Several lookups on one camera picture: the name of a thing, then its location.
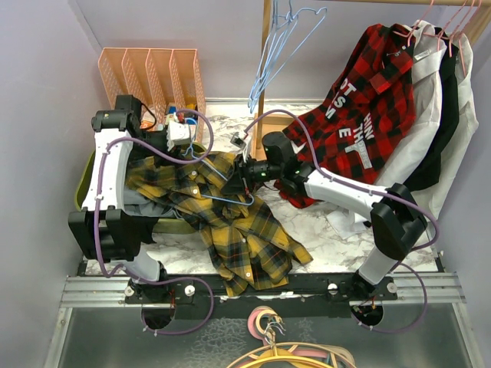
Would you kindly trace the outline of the single blue wire hanger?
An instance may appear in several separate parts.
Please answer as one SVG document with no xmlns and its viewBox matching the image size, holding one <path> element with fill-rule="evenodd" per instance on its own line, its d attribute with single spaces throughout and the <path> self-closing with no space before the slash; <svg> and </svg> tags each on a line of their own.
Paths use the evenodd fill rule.
<svg viewBox="0 0 491 368">
<path fill-rule="evenodd" d="M 197 133 L 198 133 L 198 119 L 192 118 L 192 117 L 185 117 L 185 113 L 182 113 L 183 115 L 183 123 L 188 126 L 189 128 L 189 136 L 190 136 L 190 143 L 188 148 L 186 149 L 186 152 L 183 154 L 184 157 L 191 157 L 192 159 L 187 161 L 188 164 L 190 164 L 192 161 L 196 163 L 202 163 L 204 166 L 206 166 L 211 172 L 215 173 L 217 176 L 219 176 L 222 179 L 223 184 L 226 183 L 227 177 L 223 173 L 221 173 L 208 159 L 208 152 L 207 150 L 205 153 L 203 153 L 201 156 L 196 156 L 194 152 L 194 143 L 196 142 L 197 138 Z M 208 198 L 208 199 L 215 199 L 219 200 L 221 202 L 228 202 L 232 204 L 237 204 L 237 205 L 245 205 L 245 206 L 251 206 L 254 203 L 254 196 L 249 194 L 245 194 L 246 197 L 249 198 L 248 202 L 239 202 L 236 200 L 232 199 L 226 199 L 223 197 L 217 197 L 213 195 L 203 195 L 203 197 Z"/>
</svg>

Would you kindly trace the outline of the yellow plaid shirt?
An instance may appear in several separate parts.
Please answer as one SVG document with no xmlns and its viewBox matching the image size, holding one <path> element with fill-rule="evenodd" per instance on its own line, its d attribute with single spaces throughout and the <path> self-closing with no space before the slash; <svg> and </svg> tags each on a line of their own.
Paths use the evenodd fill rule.
<svg viewBox="0 0 491 368">
<path fill-rule="evenodd" d="M 212 152 L 207 159 L 231 176 L 234 154 Z M 284 286 L 294 261 L 306 265 L 313 259 L 257 195 L 251 206 L 203 197 L 249 201 L 245 195 L 221 194 L 222 179 L 202 163 L 172 165 L 155 156 L 136 160 L 127 167 L 126 184 L 154 202 L 171 205 L 198 231 L 229 296 L 247 287 Z"/>
</svg>

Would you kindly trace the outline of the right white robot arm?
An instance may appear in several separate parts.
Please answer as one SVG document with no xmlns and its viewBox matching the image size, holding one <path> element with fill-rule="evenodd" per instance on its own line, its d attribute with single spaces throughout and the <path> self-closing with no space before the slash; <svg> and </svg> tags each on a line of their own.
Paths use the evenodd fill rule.
<svg viewBox="0 0 491 368">
<path fill-rule="evenodd" d="M 247 133 L 235 133 L 231 142 L 240 152 L 232 175 L 222 188 L 224 195 L 248 195 L 264 182 L 276 180 L 281 190 L 294 199 L 330 202 L 370 222 L 374 248 L 352 276 L 351 293 L 355 297 L 369 300 L 377 294 L 386 274 L 406 258 L 427 228 L 424 214 L 416 208 L 404 185 L 385 189 L 317 169 L 313 163 L 297 158 L 291 141 L 282 132 L 262 138 L 264 160 L 250 156 L 251 139 Z"/>
</svg>

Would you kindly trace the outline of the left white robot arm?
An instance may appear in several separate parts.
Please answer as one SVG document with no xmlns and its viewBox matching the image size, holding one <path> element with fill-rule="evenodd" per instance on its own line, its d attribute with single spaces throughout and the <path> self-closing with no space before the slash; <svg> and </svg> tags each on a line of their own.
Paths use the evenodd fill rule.
<svg viewBox="0 0 491 368">
<path fill-rule="evenodd" d="M 68 226 L 84 256 L 98 261 L 104 275 L 111 262 L 116 271 L 129 273 L 128 299 L 157 304 L 170 300 L 170 285 L 164 266 L 141 248 L 152 243 L 157 219 L 124 210 L 127 161 L 141 132 L 142 108 L 136 97 L 119 95 L 114 109 L 92 118 L 96 150 L 90 185 L 80 210 L 69 214 Z"/>
</svg>

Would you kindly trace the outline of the black shirt in bin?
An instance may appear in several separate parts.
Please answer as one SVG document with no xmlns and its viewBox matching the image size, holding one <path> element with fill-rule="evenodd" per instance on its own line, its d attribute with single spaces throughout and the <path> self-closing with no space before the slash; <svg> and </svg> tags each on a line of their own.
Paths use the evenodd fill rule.
<svg viewBox="0 0 491 368">
<path fill-rule="evenodd" d="M 144 244 L 154 244 L 153 240 L 153 228 L 158 223 L 157 217 L 137 217 L 139 224 L 140 241 Z"/>
</svg>

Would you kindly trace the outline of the white hanging shirt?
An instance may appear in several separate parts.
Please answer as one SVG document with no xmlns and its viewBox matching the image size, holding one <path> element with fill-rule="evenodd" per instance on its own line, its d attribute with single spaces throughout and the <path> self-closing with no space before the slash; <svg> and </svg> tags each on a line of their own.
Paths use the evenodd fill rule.
<svg viewBox="0 0 491 368">
<path fill-rule="evenodd" d="M 466 36 L 453 42 L 457 47 L 456 80 L 459 123 L 441 154 L 439 182 L 427 189 L 411 192 L 417 204 L 429 210 L 435 217 L 440 215 L 456 174 L 479 123 L 476 118 L 473 91 L 470 83 L 473 67 L 473 50 Z"/>
</svg>

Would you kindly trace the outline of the red black plaid shirt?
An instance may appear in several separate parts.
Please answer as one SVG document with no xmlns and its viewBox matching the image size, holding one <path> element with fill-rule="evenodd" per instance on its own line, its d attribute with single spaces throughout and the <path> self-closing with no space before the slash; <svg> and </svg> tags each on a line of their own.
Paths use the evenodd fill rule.
<svg viewBox="0 0 491 368">
<path fill-rule="evenodd" d="M 403 49 L 404 39 L 393 31 L 408 30 L 399 24 L 368 27 L 323 103 L 283 130 L 301 161 L 317 160 L 339 176 L 375 183 L 416 118 L 415 41 Z"/>
</svg>

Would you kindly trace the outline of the black hanging shirt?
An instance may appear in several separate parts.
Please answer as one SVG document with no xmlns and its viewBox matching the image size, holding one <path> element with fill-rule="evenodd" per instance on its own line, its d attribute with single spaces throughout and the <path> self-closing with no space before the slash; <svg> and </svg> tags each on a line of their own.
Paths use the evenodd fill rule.
<svg viewBox="0 0 491 368">
<path fill-rule="evenodd" d="M 411 192 L 427 189 L 439 182 L 441 154 L 452 138 L 459 123 L 457 80 L 455 72 L 458 50 L 457 47 L 452 45 L 452 55 L 449 56 L 450 44 L 444 39 L 441 40 L 445 42 L 447 51 L 443 56 L 440 65 L 440 77 L 443 92 L 440 127 L 423 162 L 405 182 L 402 182 Z"/>
</svg>

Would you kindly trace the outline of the wooden clothes rack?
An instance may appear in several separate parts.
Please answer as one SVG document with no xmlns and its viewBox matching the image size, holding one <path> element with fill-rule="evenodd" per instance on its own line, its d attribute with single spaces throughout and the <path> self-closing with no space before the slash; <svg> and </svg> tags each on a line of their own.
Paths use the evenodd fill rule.
<svg viewBox="0 0 491 368">
<path fill-rule="evenodd" d="M 267 50 L 267 40 L 269 32 L 272 29 L 272 23 L 275 19 L 274 13 L 277 1 L 264 1 L 263 2 L 263 14 L 262 14 L 262 51 L 264 56 L 261 57 L 259 62 L 259 72 L 263 72 L 265 62 L 262 60 L 269 55 Z M 428 16 L 429 12 L 436 6 L 447 7 L 470 7 L 466 15 L 463 16 L 460 23 L 457 25 L 457 29 L 462 29 L 463 33 L 468 37 L 471 45 L 474 45 L 483 32 L 488 28 L 490 23 L 490 1 L 353 1 L 353 3 L 369 3 L 369 4 L 395 4 L 395 5 L 425 5 L 424 15 Z M 273 113 L 272 111 L 268 116 L 263 117 L 258 121 L 257 127 L 254 127 L 253 135 L 254 141 L 252 142 L 251 154 L 256 159 L 264 159 L 265 151 L 262 148 L 262 138 L 267 133 L 280 131 L 284 127 L 288 126 L 291 118 L 287 118 L 285 113 Z"/>
</svg>

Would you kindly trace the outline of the green plastic laundry bin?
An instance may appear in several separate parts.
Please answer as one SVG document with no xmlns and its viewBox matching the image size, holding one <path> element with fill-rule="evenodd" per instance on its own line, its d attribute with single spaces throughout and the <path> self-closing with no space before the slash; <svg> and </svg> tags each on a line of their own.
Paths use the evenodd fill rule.
<svg viewBox="0 0 491 368">
<path fill-rule="evenodd" d="M 85 164 L 80 181 L 74 194 L 74 205 L 77 211 L 81 210 L 82 204 L 86 199 L 87 193 L 90 188 L 92 171 L 94 167 L 94 158 L 95 152 L 93 151 Z M 137 220 L 137 217 L 139 217 L 135 215 L 129 216 L 131 216 L 135 221 Z M 159 234 L 187 235 L 194 232 L 194 228 L 191 227 L 185 220 L 173 218 L 159 218 L 158 223 L 153 228 L 153 233 Z"/>
</svg>

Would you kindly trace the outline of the pile of coloured hangers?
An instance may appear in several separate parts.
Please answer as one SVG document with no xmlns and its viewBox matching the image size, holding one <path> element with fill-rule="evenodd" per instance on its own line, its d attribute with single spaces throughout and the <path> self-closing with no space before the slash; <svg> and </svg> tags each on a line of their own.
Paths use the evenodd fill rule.
<svg viewBox="0 0 491 368">
<path fill-rule="evenodd" d="M 288 367 L 356 367 L 353 355 L 343 347 L 278 342 L 276 335 L 285 333 L 285 324 L 270 307 L 256 307 L 248 317 L 247 328 L 262 346 L 235 359 L 230 367 L 264 367 L 268 363 L 285 363 Z"/>
</svg>

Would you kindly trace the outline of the black mounting rail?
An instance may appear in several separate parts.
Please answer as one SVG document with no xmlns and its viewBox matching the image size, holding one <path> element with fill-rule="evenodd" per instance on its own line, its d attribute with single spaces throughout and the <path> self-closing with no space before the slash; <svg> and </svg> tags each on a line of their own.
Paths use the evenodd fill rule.
<svg viewBox="0 0 491 368">
<path fill-rule="evenodd" d="M 129 284 L 125 303 L 145 311 L 171 309 L 184 320 L 212 318 L 246 319 L 253 309 L 266 306 L 281 317 L 341 317 L 351 315 L 353 304 L 395 301 L 397 286 L 384 277 L 376 287 L 363 287 L 352 273 L 291 274 L 288 284 L 257 291 L 247 287 L 238 297 L 229 297 L 222 279 L 198 274 L 201 281 L 178 280 L 164 286 Z"/>
</svg>

